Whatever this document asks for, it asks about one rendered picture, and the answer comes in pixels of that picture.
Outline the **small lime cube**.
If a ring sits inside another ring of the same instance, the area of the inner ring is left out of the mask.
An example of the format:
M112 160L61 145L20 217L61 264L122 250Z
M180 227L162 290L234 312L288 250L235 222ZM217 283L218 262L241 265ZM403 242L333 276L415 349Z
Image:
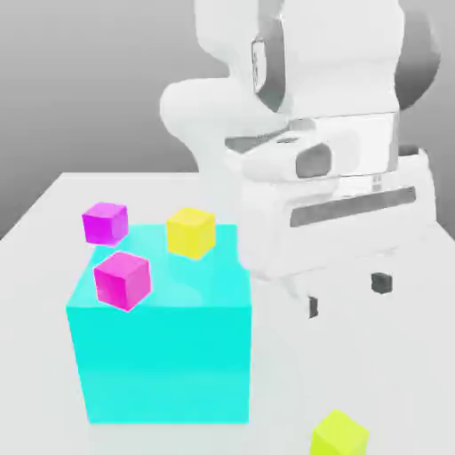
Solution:
M333 410L313 430L309 455L366 455L369 431L340 410Z

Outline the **large cyan box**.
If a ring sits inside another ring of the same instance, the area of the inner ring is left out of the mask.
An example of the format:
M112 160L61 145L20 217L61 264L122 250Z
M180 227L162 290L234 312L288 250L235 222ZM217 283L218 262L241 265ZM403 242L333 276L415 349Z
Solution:
M66 305L90 422L248 421L250 277L235 225L215 233L192 260L167 251L164 226L133 226L119 249L149 261L152 291L130 311L98 300L93 270L113 249L94 249Z

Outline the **small magenta cube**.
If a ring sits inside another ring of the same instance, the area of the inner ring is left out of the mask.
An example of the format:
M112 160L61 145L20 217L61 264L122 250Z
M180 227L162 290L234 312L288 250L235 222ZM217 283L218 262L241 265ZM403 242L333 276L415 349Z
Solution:
M125 205L97 203L82 215L87 243L117 245L129 234Z
M100 302L132 310L152 289L147 259L117 251L93 269L97 298Z

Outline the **small yellow cube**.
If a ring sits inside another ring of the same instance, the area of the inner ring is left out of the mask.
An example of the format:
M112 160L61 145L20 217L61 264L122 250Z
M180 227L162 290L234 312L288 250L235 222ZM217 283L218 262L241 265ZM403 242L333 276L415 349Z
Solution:
M167 219L167 251L189 259L201 259L215 244L213 213L183 208Z

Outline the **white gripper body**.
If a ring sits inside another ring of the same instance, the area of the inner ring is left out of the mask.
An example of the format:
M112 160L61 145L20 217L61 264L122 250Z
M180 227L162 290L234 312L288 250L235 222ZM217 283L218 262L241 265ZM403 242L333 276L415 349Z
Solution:
M268 280L392 250L436 222L427 152L401 148L393 172L308 183L248 183L240 261Z

